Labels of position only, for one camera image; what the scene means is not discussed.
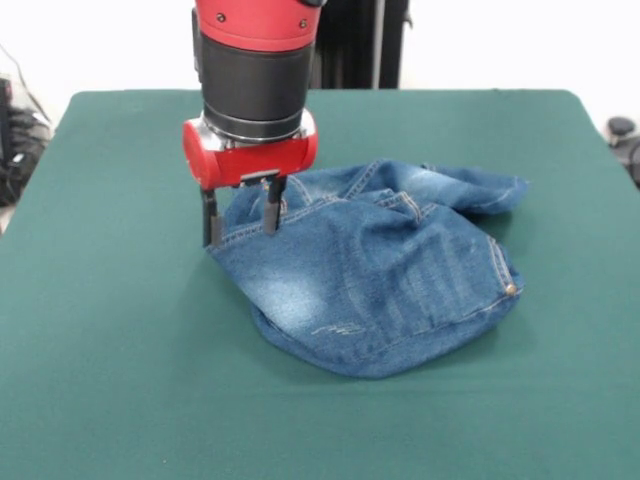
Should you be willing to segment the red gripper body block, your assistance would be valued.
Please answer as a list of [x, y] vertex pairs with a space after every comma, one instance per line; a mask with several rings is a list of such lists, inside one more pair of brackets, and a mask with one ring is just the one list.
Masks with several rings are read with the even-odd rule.
[[318, 151], [318, 131], [311, 112], [305, 109], [293, 136], [275, 142], [246, 143], [210, 128], [200, 116], [183, 124], [182, 145], [199, 186], [217, 189], [309, 169]]

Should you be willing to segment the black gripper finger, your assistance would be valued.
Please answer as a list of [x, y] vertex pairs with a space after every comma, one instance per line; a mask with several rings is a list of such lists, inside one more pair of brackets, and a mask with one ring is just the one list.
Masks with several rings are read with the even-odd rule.
[[218, 246], [221, 241], [221, 217], [216, 191], [201, 189], [200, 193], [203, 211], [203, 246]]
[[274, 234], [280, 223], [282, 195], [286, 189], [286, 177], [274, 177], [269, 183], [264, 209], [264, 231]]

